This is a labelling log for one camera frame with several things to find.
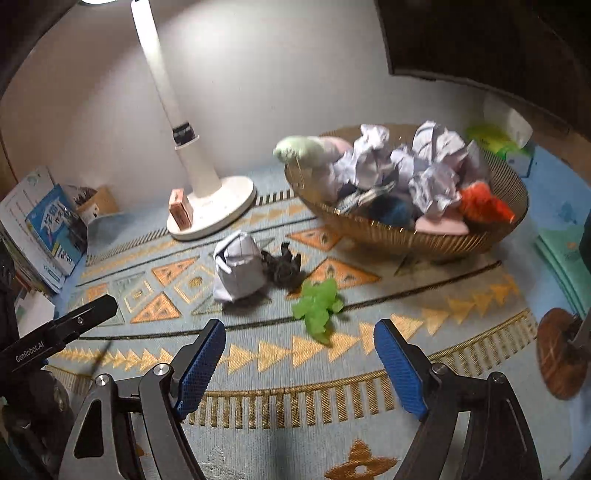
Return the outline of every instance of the white wall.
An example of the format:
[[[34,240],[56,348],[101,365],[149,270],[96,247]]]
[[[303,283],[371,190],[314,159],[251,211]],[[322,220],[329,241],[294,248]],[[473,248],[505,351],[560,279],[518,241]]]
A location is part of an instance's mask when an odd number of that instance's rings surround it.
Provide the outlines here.
[[[38,43],[0,103],[18,177],[107,184],[124,208],[184,182],[129,0],[76,5]],[[273,161],[288,134],[482,111],[465,86],[388,75],[373,0],[152,0],[170,76],[221,174]]]

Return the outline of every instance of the book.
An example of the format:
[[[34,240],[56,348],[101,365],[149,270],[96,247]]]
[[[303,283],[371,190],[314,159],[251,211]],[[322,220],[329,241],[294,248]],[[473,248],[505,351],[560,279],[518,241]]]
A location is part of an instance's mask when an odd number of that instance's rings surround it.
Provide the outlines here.
[[[10,239],[11,245],[35,271],[35,276],[58,293],[66,277],[57,266],[56,259],[40,244],[26,223],[27,215],[53,187],[47,167],[39,167],[31,172],[0,202],[0,223],[3,236]]]
[[[86,250],[70,228],[70,200],[60,185],[56,185],[27,215],[27,226],[34,232],[47,251],[56,259],[57,266],[70,275]]]

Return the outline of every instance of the orange cloth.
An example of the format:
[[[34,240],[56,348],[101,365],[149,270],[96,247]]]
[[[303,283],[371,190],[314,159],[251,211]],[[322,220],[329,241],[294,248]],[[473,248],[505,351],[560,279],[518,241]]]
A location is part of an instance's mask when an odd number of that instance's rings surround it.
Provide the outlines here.
[[[464,190],[460,212],[469,220],[480,223],[512,223],[515,214],[501,199],[495,197],[489,186],[483,181],[476,181]]]

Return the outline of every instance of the patterned rug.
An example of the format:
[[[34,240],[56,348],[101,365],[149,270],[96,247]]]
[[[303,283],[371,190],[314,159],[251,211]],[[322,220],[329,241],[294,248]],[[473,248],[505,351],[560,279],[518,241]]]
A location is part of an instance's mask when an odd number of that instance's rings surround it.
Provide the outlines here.
[[[269,287],[235,304],[213,301],[212,252],[236,229],[271,252],[289,241],[311,279],[336,279],[345,308],[333,319],[330,346],[291,317],[297,293]],[[116,317],[50,360],[78,404],[90,375],[141,375],[170,361],[210,318],[226,325],[222,361],[184,423],[210,480],[392,478],[418,423],[399,407],[374,350],[374,324],[385,317],[457,373],[507,374],[544,478],[569,455],[567,405],[549,395],[538,373],[535,320],[492,254],[444,264],[379,254],[328,230],[290,190],[280,190],[206,239],[176,242],[153,229],[95,250],[69,309],[104,293],[117,299]],[[134,422],[148,452],[141,457],[146,477],[158,478],[143,423]],[[462,414],[442,478],[455,473],[466,428]]]

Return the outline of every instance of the black plush toy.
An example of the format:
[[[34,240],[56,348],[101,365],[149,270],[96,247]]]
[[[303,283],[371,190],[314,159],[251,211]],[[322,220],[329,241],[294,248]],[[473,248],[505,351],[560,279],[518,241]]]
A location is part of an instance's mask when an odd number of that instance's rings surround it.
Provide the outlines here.
[[[295,287],[300,277],[301,255],[295,257],[289,249],[289,242],[281,244],[281,256],[274,257],[261,250],[265,273],[270,281],[279,287]]]

